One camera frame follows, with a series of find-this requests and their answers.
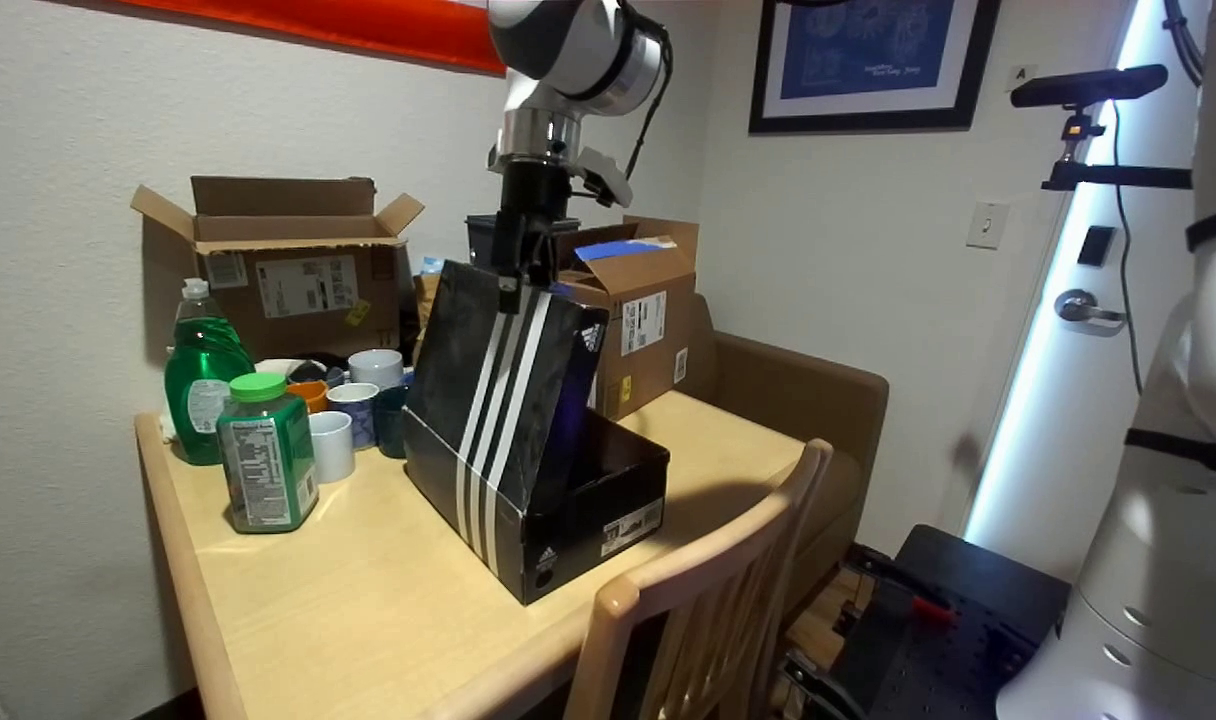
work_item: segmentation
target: black box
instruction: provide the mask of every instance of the black box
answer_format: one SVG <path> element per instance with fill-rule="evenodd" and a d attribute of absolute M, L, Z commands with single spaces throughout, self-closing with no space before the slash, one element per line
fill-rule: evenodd
<path fill-rule="evenodd" d="M 537 600 L 661 527 L 668 453 L 590 411 L 604 313 L 450 265 L 406 408 L 408 474 Z"/>

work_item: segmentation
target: light wood tabletop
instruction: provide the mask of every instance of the light wood tabletop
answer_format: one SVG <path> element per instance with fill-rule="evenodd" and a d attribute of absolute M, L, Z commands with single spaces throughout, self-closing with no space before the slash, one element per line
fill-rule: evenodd
<path fill-rule="evenodd" d="M 158 414 L 138 446 L 214 720 L 440 714 L 497 666 L 541 679 L 581 647 L 598 589 L 778 487 L 801 440 L 668 391 L 621 421 L 666 444 L 666 527 L 521 603 L 406 474 L 361 453 L 291 534 L 241 534 L 220 467 L 178 458 Z"/>

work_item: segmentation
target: chair backrest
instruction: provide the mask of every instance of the chair backrest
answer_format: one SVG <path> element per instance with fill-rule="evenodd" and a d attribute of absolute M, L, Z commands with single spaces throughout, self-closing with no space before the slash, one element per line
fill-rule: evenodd
<path fill-rule="evenodd" d="M 567 720 L 765 714 L 801 509 L 832 446 L 724 527 L 608 580 L 577 661 Z"/>

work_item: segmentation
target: plastic bottle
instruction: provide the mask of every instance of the plastic bottle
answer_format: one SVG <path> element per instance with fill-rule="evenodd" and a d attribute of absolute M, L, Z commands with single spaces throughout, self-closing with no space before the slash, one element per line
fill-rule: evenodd
<path fill-rule="evenodd" d="M 250 370 L 233 381 L 220 455 L 236 530 L 291 530 L 321 501 L 314 422 L 285 376 Z"/>
<path fill-rule="evenodd" d="M 220 316 L 210 280 L 188 275 L 173 324 L 173 356 L 164 367 L 168 411 L 182 455 L 220 462 L 218 421 L 230 402 L 230 381 L 254 370 L 241 330 Z"/>

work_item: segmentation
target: picture frame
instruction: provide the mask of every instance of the picture frame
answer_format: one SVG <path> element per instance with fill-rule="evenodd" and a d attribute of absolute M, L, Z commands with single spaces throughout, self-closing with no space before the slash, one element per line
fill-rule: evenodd
<path fill-rule="evenodd" d="M 754 136 L 973 128 L 999 0 L 765 0 Z"/>

